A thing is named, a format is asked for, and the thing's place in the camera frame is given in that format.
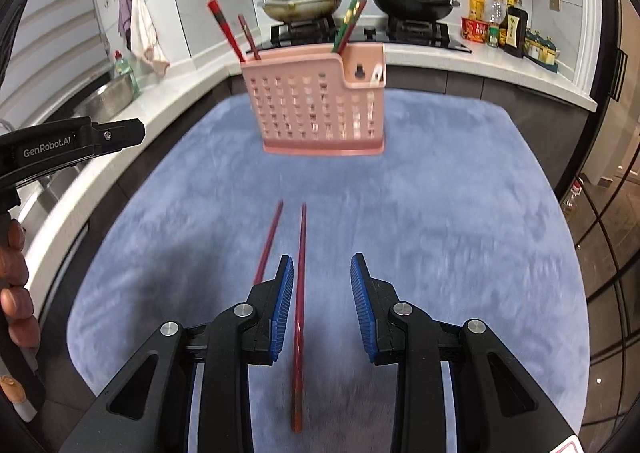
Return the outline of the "person's left hand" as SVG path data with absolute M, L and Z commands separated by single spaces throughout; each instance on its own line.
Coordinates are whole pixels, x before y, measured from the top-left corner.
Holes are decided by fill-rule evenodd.
M 36 352 L 40 345 L 40 327 L 34 314 L 32 295 L 26 288 L 29 278 L 23 247 L 25 233 L 11 219 L 6 231 L 8 243 L 1 246 L 1 308 L 9 322 L 9 335 L 18 347 Z

